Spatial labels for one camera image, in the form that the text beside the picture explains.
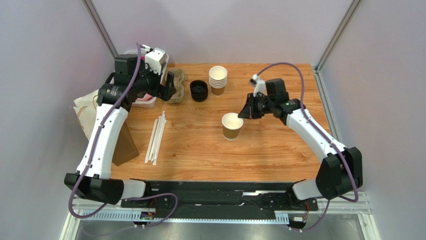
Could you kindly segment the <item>brown paper coffee cup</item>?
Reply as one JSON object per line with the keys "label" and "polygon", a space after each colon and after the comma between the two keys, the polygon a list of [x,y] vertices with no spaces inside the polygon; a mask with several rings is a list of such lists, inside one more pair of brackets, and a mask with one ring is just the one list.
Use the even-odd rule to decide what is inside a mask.
{"label": "brown paper coffee cup", "polygon": [[239,118],[237,113],[229,112],[222,117],[221,123],[224,138],[232,141],[238,137],[244,120]]}

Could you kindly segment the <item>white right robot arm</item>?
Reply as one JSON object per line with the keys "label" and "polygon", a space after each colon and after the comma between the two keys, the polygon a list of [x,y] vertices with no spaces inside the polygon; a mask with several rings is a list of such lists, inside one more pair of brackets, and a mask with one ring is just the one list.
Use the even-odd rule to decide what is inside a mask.
{"label": "white right robot arm", "polygon": [[294,202],[310,198],[332,200],[363,185],[362,154],[356,147],[348,148],[326,132],[299,99],[290,99],[281,78],[264,81],[254,75],[250,79],[254,92],[238,114],[243,119],[260,119],[273,114],[295,131],[311,148],[320,162],[315,178],[302,180],[287,188]]}

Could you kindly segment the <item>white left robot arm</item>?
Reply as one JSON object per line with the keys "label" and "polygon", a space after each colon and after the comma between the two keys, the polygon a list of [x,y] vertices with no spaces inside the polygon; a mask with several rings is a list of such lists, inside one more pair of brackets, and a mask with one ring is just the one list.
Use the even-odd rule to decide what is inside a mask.
{"label": "white left robot arm", "polygon": [[111,178],[113,155],[138,95],[168,101],[176,92],[174,75],[166,71],[168,61],[168,54],[159,50],[144,57],[121,54],[115,58],[115,71],[98,91],[95,124],[86,152],[75,173],[67,173],[64,178],[72,197],[115,205],[144,195],[145,181]]}

